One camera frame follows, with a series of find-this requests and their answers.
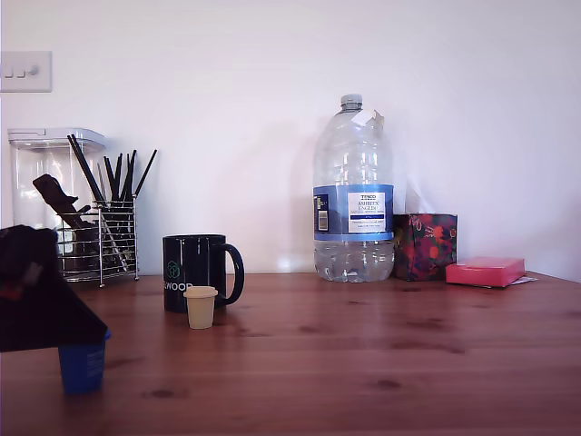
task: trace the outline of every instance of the light switch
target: light switch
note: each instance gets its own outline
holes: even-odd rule
[[[52,52],[2,52],[0,56],[0,92],[53,91]]]

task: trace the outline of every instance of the blue label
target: blue label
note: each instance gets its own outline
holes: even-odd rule
[[[319,186],[313,193],[316,241],[393,239],[391,184]]]

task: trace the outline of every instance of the wire utensil holder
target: wire utensil holder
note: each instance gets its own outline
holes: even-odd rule
[[[139,280],[137,262],[137,221],[135,195],[129,202],[96,201],[84,213],[83,226],[71,228],[62,214],[58,233],[58,260],[68,282],[104,281],[134,275]]]

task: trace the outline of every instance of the floral tissue box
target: floral tissue box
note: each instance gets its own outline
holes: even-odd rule
[[[458,216],[443,213],[394,215],[394,277],[409,282],[446,280],[456,263]]]

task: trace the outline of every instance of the red box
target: red box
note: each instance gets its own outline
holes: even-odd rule
[[[525,275],[524,259],[478,257],[446,267],[446,282],[504,288]]]

